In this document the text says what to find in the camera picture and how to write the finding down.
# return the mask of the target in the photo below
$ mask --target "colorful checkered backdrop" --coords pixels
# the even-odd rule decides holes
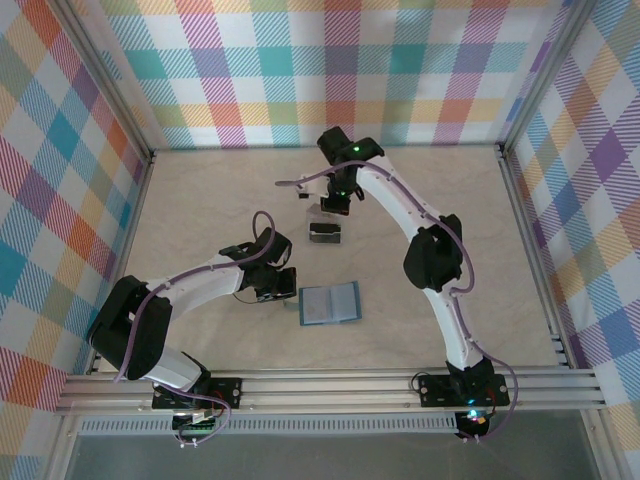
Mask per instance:
[[[152,143],[193,148],[314,145],[333,125],[492,143],[571,2],[74,3]]]
[[[580,366],[640,478],[640,1],[600,0],[517,146]]]
[[[22,480],[86,357],[142,163],[45,0],[0,1],[0,59],[0,479]]]

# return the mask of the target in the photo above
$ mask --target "black bracket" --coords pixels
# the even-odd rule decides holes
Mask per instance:
[[[418,377],[418,393],[421,407],[493,407],[495,396],[497,407],[509,405],[509,392],[504,375],[491,376],[485,391],[463,400],[450,384],[449,375],[420,375]]]
[[[189,397],[183,397],[174,394],[165,388],[155,387],[151,408],[153,410],[174,410],[174,411],[191,411],[199,407],[210,408],[207,401],[198,401],[194,405],[193,400]],[[210,378],[207,382],[206,393],[202,395],[214,398],[220,398],[231,406],[232,410],[240,407],[240,399],[242,397],[242,379],[241,378]]]
[[[462,240],[462,223],[455,215],[441,216],[447,225]],[[417,288],[429,288],[441,292],[442,287],[462,275],[462,252],[453,238],[439,225],[420,227],[411,239],[404,258],[404,273]]]
[[[340,127],[333,127],[318,139],[318,147],[330,165],[339,165],[351,160],[366,162],[376,156],[384,156],[384,150],[371,138],[363,138],[357,142],[349,140]],[[356,182],[357,165],[330,173],[328,194],[320,200],[323,212],[338,215],[349,215],[350,197],[356,194],[358,200],[364,200],[364,192]]]

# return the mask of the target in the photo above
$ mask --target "metal rail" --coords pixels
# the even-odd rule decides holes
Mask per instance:
[[[513,215],[516,220],[518,230],[520,231],[524,251],[527,256],[527,261],[529,262],[536,290],[538,291],[538,297],[540,298],[540,303],[545,313],[547,325],[551,332],[551,340],[554,342],[556,352],[559,351],[557,345],[563,346],[563,350],[561,352],[565,356],[565,363],[571,367],[577,367],[577,360],[573,351],[571,351],[570,348],[565,348],[567,345],[570,345],[569,335],[560,320],[558,306],[552,293],[549,277],[544,270],[542,255],[536,243],[535,235],[531,226],[533,222],[528,218],[526,209],[524,208],[522,192],[520,192],[518,187],[518,182],[511,166],[511,160],[508,157],[505,157],[505,154],[501,152],[498,147],[496,147],[496,157],[498,159],[498,165],[502,173],[507,194],[509,195],[509,201],[513,208]]]
[[[422,408],[409,380],[418,369],[274,370],[215,372],[243,378],[239,413],[329,414],[465,411],[461,407]],[[428,370],[445,374],[444,369]],[[513,389],[513,380],[498,369]],[[516,369],[520,410],[581,410],[604,407],[591,370],[561,367]],[[60,402],[62,415],[157,414],[151,409],[151,382],[113,383],[112,374],[69,377]]]

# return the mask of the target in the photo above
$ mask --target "aluminum frame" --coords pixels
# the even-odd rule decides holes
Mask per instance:
[[[591,370],[562,367],[516,368],[520,384],[518,409],[582,410],[604,408],[604,397]],[[257,370],[213,372],[216,377],[243,379],[243,414],[360,414],[466,411],[461,407],[420,406],[409,380],[421,369]],[[446,374],[446,369],[426,370]],[[497,370],[513,380],[505,370]],[[113,374],[70,376],[58,403],[58,414],[145,415],[151,409],[149,381],[113,383]]]
[[[52,428],[46,441],[46,451],[51,452],[38,470],[36,480],[60,480],[66,477],[73,447],[78,437],[80,417],[55,416],[55,428]]]
[[[511,208],[513,209],[513,215],[520,231],[520,237],[522,238],[522,245],[524,247],[527,261],[529,262],[529,268],[533,275],[533,280],[538,291],[538,297],[542,304],[542,309],[547,320],[549,332],[552,340],[554,336],[557,336],[562,344],[565,346],[564,353],[567,356],[567,363],[570,367],[576,368],[577,360],[573,351],[568,348],[569,334],[567,333],[564,324],[560,320],[560,312],[558,306],[553,297],[553,290],[549,282],[549,278],[544,270],[544,263],[540,255],[540,249],[538,248],[535,240],[535,235],[531,225],[533,222],[528,217],[526,209],[522,203],[522,192],[518,186],[513,167],[511,165],[510,156],[504,152],[502,148],[496,145],[496,158],[502,173],[502,179],[504,180],[505,188],[511,202]]]
[[[602,478],[606,480],[633,478],[629,463],[613,429],[609,410],[583,410],[582,420]]]

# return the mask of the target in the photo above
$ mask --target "gray floor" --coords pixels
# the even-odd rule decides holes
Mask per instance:
[[[590,480],[579,412],[518,412],[486,446],[453,435],[221,435],[196,450],[171,436],[80,437],[67,480]]]
[[[457,214],[477,271],[466,297],[475,336],[515,365],[553,365],[556,357],[511,205],[490,147],[403,147],[387,154],[398,172],[442,213]],[[250,241],[251,216],[269,211],[294,244],[298,286],[357,280],[363,319],[301,327],[280,302],[244,305],[230,296],[177,319],[167,343],[211,369],[442,366],[444,343],[423,293],[406,279],[408,242],[372,199],[353,200],[343,245],[310,244],[309,201],[277,188],[327,166],[318,149],[161,153],[127,271],[164,277],[219,249]],[[242,292],[250,299],[251,291]]]

